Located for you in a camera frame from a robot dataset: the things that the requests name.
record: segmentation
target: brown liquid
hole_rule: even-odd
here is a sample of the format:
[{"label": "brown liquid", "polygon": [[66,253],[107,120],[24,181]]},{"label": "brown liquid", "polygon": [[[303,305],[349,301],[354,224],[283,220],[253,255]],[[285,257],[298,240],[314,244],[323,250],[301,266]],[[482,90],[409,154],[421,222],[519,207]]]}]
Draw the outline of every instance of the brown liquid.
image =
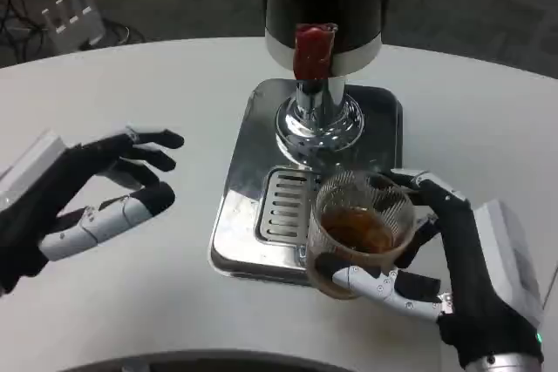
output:
[{"label": "brown liquid", "polygon": [[338,208],[322,215],[322,227],[344,246],[363,253],[385,253],[393,246],[391,231],[371,213]]}]

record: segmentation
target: white robotic arm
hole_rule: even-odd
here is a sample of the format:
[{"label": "white robotic arm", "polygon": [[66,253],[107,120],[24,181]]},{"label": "white robotic arm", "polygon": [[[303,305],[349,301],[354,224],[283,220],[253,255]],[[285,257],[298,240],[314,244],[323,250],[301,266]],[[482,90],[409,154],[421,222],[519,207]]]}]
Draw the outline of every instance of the white robotic arm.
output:
[{"label": "white robotic arm", "polygon": [[[0,176],[0,294],[9,293],[21,276],[38,274],[48,261],[95,247],[174,203],[171,187],[138,161],[167,172],[174,160],[145,143],[179,148],[184,139],[169,130],[127,127],[70,148],[46,132]],[[139,190],[60,215],[94,175]]]},{"label": "white robotic arm", "polygon": [[316,260],[316,269],[356,294],[437,322],[442,340],[455,346],[467,371],[541,371],[541,299],[525,234],[513,213],[497,200],[473,211],[462,193],[429,172],[385,174],[409,189],[415,205],[427,205],[437,215],[418,229],[396,265],[408,267],[420,247],[441,233],[452,292],[440,292],[437,279],[398,268],[382,274],[333,254]]}]

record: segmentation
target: red tap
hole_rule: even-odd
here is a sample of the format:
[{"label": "red tap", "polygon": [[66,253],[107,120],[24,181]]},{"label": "red tap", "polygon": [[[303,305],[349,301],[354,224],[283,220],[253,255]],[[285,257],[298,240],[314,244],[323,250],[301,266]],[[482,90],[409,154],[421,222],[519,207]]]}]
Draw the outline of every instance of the red tap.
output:
[{"label": "red tap", "polygon": [[296,27],[293,70],[297,80],[331,77],[331,50],[335,24],[299,24]]}]

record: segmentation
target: glass cup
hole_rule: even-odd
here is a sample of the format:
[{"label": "glass cup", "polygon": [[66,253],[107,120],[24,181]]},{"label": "glass cup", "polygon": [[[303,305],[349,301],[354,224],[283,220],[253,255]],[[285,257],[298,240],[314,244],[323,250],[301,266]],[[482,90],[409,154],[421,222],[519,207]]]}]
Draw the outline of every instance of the glass cup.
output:
[{"label": "glass cup", "polygon": [[312,205],[306,272],[312,286],[337,299],[357,296],[316,270],[322,254],[334,254],[385,274],[415,233],[414,206],[400,186],[375,172],[339,172],[328,178]]}]

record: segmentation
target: round table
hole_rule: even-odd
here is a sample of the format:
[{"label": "round table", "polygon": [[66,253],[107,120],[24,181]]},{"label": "round table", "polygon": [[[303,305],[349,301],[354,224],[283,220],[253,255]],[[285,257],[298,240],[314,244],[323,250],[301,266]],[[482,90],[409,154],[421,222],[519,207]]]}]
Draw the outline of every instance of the round table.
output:
[{"label": "round table", "polygon": [[[262,38],[132,45],[0,70],[0,167],[46,128],[66,144],[124,124],[186,138],[161,176],[173,207],[92,251],[51,263],[0,300],[0,369],[55,371],[112,358],[195,349],[301,356],[353,370],[459,370],[432,324],[370,301],[333,301],[306,288],[231,279],[208,263],[212,225],[252,89],[291,78]],[[350,76],[391,90],[404,109],[405,166],[430,169],[474,204],[499,197],[528,233],[545,294],[558,256],[554,139],[558,82],[430,51],[385,46]],[[122,191],[95,179],[70,209]],[[438,240],[415,271],[447,286]]]}]

